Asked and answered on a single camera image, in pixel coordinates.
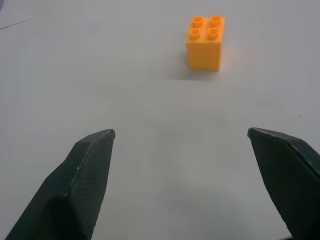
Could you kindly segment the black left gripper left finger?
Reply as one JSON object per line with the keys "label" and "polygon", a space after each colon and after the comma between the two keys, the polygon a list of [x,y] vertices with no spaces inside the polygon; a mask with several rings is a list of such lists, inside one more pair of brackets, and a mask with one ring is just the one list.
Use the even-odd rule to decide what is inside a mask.
{"label": "black left gripper left finger", "polygon": [[107,189],[116,133],[74,144],[43,181],[5,240],[91,240]]}

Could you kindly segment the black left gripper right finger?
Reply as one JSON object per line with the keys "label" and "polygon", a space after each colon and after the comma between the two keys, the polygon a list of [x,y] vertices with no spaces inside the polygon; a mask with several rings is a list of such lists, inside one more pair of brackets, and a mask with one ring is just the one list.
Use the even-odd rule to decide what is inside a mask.
{"label": "black left gripper right finger", "polygon": [[264,186],[291,240],[320,240],[320,154],[300,138],[251,127]]}

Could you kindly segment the yellow toy building block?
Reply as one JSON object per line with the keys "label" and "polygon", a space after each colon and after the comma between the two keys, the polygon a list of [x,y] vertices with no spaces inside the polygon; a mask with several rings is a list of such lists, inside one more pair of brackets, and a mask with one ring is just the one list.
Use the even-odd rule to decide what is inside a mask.
{"label": "yellow toy building block", "polygon": [[192,18],[185,41],[191,69],[220,70],[225,23],[220,15]]}

